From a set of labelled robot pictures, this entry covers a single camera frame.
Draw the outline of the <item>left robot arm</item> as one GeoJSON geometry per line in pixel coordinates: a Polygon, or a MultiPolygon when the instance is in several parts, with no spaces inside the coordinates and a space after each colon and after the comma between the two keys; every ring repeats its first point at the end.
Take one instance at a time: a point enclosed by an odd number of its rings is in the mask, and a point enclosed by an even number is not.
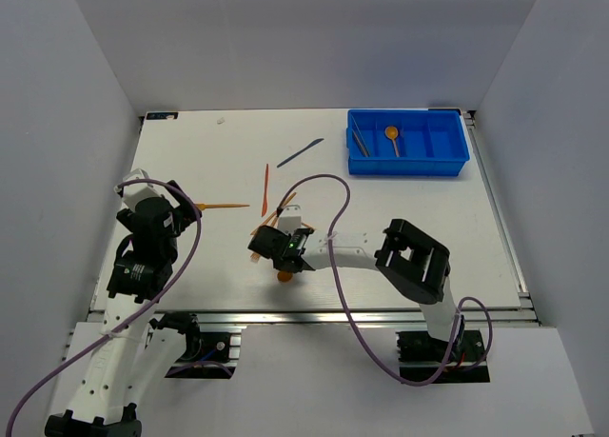
{"type": "Polygon", "coordinates": [[[165,194],[156,185],[135,171],[116,189],[125,205],[117,220],[128,235],[116,249],[101,336],[85,351],[88,366],[66,410],[48,418],[47,436],[141,435],[138,408],[150,387],[175,361],[200,351],[194,316],[176,312],[156,320],[153,313],[181,275],[173,268],[177,240],[201,225],[202,212],[175,181],[163,184],[165,194]]]}

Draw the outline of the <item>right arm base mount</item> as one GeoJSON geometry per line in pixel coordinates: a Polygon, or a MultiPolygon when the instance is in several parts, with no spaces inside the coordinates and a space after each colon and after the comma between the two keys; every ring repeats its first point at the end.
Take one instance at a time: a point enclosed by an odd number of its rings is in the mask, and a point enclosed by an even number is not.
{"type": "MultiPolygon", "coordinates": [[[[420,382],[430,377],[440,365],[445,343],[433,341],[426,331],[398,333],[400,375],[420,382]]],[[[485,345],[479,330],[467,330],[458,348],[454,348],[447,366],[435,384],[486,384],[491,381],[488,365],[482,361],[473,365],[484,354],[485,345]]]]}

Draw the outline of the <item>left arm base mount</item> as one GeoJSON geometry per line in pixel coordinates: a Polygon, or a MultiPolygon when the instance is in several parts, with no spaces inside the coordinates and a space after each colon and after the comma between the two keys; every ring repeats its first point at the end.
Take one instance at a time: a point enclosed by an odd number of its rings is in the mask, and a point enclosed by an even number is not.
{"type": "Polygon", "coordinates": [[[175,332],[178,347],[185,346],[184,352],[168,369],[167,378],[190,379],[230,379],[236,367],[230,367],[229,332],[202,331],[194,313],[169,312],[160,319],[149,321],[153,331],[175,332]]]}

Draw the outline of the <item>yellow fork near left arm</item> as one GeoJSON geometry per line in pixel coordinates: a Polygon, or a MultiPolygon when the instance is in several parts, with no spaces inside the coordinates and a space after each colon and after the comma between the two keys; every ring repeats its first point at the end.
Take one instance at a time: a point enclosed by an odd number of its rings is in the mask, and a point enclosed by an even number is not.
{"type": "Polygon", "coordinates": [[[235,204],[235,203],[227,203],[227,204],[205,204],[199,203],[196,204],[196,207],[201,210],[208,209],[240,209],[240,208],[248,208],[249,204],[235,204]]]}

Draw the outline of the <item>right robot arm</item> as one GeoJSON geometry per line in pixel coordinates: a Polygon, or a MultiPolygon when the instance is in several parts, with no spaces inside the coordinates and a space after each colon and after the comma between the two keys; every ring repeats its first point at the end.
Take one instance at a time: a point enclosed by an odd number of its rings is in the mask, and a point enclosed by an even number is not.
{"type": "Polygon", "coordinates": [[[248,249],[272,262],[278,271],[300,273],[336,265],[381,273],[401,296],[418,304],[431,351],[443,360],[464,347],[452,327],[456,304],[450,289],[449,250],[402,219],[377,233],[322,233],[313,228],[257,229],[248,249]]]}

